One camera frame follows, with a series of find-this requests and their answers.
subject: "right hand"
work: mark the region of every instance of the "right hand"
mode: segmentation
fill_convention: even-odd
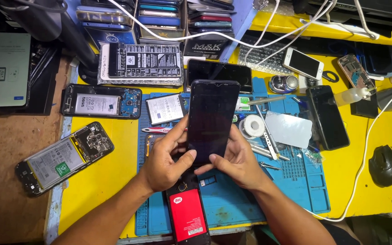
[[[234,124],[231,126],[225,158],[211,154],[210,162],[211,164],[196,169],[195,174],[203,174],[217,168],[229,175],[238,186],[248,190],[257,190],[264,181],[269,180],[258,165],[249,142],[241,135]]]

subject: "hand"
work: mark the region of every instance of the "hand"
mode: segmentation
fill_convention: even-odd
[[[196,158],[196,150],[186,152],[187,131],[184,129],[188,120],[188,115],[184,116],[166,136],[155,140],[147,161],[140,169],[139,175],[145,179],[153,192],[165,191],[172,187],[182,173],[192,166]],[[178,152],[185,154],[175,163],[171,156]]]
[[[211,154],[210,162],[195,170],[195,174],[203,174],[213,168],[229,175],[237,185],[248,190],[256,190],[264,181],[269,180],[258,165],[249,142],[244,139],[234,124],[231,126],[225,158]]]

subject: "itel logo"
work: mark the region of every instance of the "itel logo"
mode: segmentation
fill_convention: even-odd
[[[221,44],[203,44],[203,45],[199,45],[199,44],[195,44],[195,46],[193,47],[193,49],[198,49],[198,50],[211,50],[211,51],[215,51],[215,50],[220,50]]]
[[[175,199],[173,200],[173,202],[176,203],[176,204],[178,204],[178,203],[182,202],[182,198],[175,198]]]

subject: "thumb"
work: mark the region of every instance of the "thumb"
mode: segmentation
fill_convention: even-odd
[[[182,155],[178,161],[173,164],[173,169],[175,172],[178,172],[179,175],[182,175],[182,173],[189,169],[192,164],[193,161],[196,159],[196,150],[195,149],[191,149],[189,151],[187,151],[184,155]]]
[[[224,159],[223,157],[216,154],[211,154],[210,161],[213,165],[215,165],[218,170],[224,172],[225,174],[231,177],[236,175],[237,169],[233,166],[231,162]]]

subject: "black mouse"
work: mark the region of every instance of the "black mouse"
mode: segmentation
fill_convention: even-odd
[[[388,145],[377,147],[368,160],[368,171],[378,186],[392,186],[392,148]]]

